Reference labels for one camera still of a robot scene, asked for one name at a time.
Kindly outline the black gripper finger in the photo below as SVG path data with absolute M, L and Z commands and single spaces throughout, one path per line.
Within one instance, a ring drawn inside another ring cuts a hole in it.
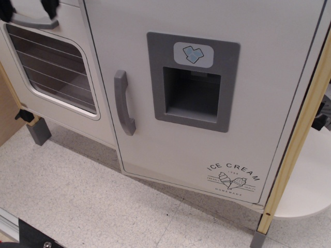
M 41 4 L 50 19 L 53 19 L 57 16 L 57 8 L 59 7 L 59 0 L 41 0 Z
M 4 22 L 10 22 L 14 13 L 14 7 L 11 0 L 0 0 L 0 15 L 1 20 Z

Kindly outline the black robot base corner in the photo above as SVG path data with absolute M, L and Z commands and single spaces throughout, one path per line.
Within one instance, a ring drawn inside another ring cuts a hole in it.
M 64 248 L 62 244 L 19 219 L 19 242 L 1 242 L 1 248 Z

